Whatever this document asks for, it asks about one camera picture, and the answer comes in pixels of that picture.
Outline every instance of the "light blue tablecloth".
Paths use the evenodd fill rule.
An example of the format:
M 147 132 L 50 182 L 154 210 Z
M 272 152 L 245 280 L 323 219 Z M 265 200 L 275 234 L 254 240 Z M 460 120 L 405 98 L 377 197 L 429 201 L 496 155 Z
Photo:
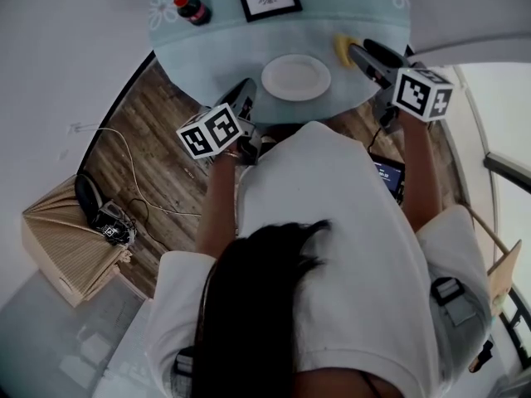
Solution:
M 303 12 L 247 23 L 240 0 L 203 0 L 210 24 L 195 27 L 179 18 L 173 0 L 151 0 L 149 30 L 170 80 L 204 105 L 212 105 L 246 77 L 259 85 L 252 118 L 258 123 L 303 123 L 355 108 L 378 90 L 358 69 L 343 68 L 334 53 L 337 32 L 371 38 L 404 52 L 409 40 L 407 0 L 301 0 Z M 261 86 L 273 59 L 300 53 L 321 60 L 332 75 L 330 89 L 308 102 L 285 102 Z

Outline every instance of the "cable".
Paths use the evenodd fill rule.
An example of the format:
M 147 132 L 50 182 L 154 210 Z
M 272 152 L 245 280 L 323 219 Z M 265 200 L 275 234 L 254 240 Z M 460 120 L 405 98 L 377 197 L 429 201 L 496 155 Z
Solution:
M 373 141 L 371 142 L 371 144 L 368 145 L 368 147 L 367 147 L 367 152 L 368 153 L 371 153 L 371 149 L 373 148 L 374 144 L 376 143 L 376 138 L 380 134 L 380 131 L 382 131 L 382 127 L 380 127 L 378 129 L 378 131 L 376 132 L 376 134 L 374 134 Z
M 129 145 L 127 144 L 127 140 L 125 140 L 124 135 L 120 131 L 115 130 L 115 129 L 107 129 L 107 128 L 83 129 L 82 127 L 76 127 L 75 128 L 75 132 L 76 133 L 86 133 L 86 132 L 89 132 L 89 131 L 112 131 L 113 133 L 118 134 L 122 138 L 122 140 L 124 141 L 125 147 L 127 148 L 127 153 L 129 154 L 129 159 L 131 161 L 131 171 L 133 172 L 134 185 L 136 186 L 136 190 L 138 191 L 139 195 L 142 197 L 142 201 L 144 201 L 146 203 L 146 205 L 149 205 L 152 208 L 158 209 L 158 210 L 160 210 L 162 212 L 166 212 L 166 213 L 169 213 L 169 214 L 175 214 L 175 215 L 178 215 L 178 216 L 201 216 L 201 214 L 194 214 L 192 212 L 177 212 L 177 211 L 174 211 L 174 210 L 171 210 L 171 209 L 162 208 L 161 206 L 154 205 L 153 203 L 148 201 L 145 198 L 145 196 L 142 193 L 142 191 L 140 190 L 139 183 L 138 183 L 138 181 L 136 179 L 136 171 L 134 170 L 133 155 L 131 154 L 131 150 L 129 149 Z
M 166 246 L 166 244 L 164 244 L 160 240 L 155 239 L 153 237 L 153 235 L 151 233 L 149 233 L 149 206 L 148 206 L 148 204 L 145 201 L 143 201 L 142 199 L 138 199 L 137 197 L 134 197 L 133 199 L 131 199 L 129 201 L 129 203 L 127 204 L 127 209 L 125 210 L 125 212 L 128 212 L 129 218 L 133 218 L 129 214 L 129 207 L 131 206 L 131 203 L 133 203 L 134 201 L 142 202 L 145 205 L 145 207 L 146 207 L 146 219 L 144 220 L 143 224 L 144 224 L 144 229 L 146 230 L 146 233 L 148 233 L 148 236 L 151 237 L 153 240 L 155 240 L 160 245 L 164 246 L 168 250 L 169 248 Z

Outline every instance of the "wooden floor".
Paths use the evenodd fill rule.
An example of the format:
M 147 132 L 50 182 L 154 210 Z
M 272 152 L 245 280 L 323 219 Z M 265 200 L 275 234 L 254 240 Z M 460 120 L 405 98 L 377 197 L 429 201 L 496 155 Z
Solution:
M 175 134 L 177 128 L 198 110 L 197 102 L 173 85 L 155 61 L 136 81 L 105 125 L 125 136 L 133 154 L 139 186 L 155 205 L 174 211 L 201 212 L 207 190 L 208 164 L 191 159 Z M 329 120 L 328 125 L 365 146 L 370 144 L 378 130 L 369 103 Z M 449 206 L 461 200 L 457 170 L 440 125 L 434 125 L 431 137 L 443 202 Z M 373 152 L 402 161 L 402 134 L 380 134 Z M 120 263 L 120 269 L 140 290 L 153 297 L 160 256 L 166 250 L 193 250 L 199 218 L 149 208 L 146 223 L 146 206 L 141 201 L 132 201 L 139 195 L 126 148 L 115 133 L 102 132 L 85 169 L 103 192 L 137 221 L 139 237 L 130 248 L 132 261 L 130 264 Z

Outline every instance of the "white t-shirt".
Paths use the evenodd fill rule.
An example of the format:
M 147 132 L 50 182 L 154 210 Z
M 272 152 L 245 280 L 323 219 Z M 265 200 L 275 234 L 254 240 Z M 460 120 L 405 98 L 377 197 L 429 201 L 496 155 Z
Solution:
M 310 123 L 246 171 L 237 212 L 240 236 L 270 224 L 332 223 L 309 244 L 325 264 L 303 282 L 295 308 L 301 371 L 347 367 L 381 377 L 406 398 L 438 392 L 426 252 L 433 253 L 430 264 L 487 290 L 465 209 L 446 211 L 416 236 L 363 145 Z M 193 345 L 213 263 L 189 252 L 161 259 L 147 353 L 168 396 L 175 357 Z

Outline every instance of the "black strap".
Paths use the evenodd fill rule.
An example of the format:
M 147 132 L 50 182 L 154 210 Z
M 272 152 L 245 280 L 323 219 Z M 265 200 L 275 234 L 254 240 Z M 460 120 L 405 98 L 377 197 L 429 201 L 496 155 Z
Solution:
M 367 373 L 365 371 L 361 371 L 360 373 L 362 375 L 362 378 L 365 380 L 365 383 L 367 383 L 368 387 L 373 392 L 374 396 L 376 396 L 376 398 L 382 398 L 380 392 L 378 392 L 378 389 L 376 389 L 376 386 L 374 386 L 371 380 L 368 378 Z

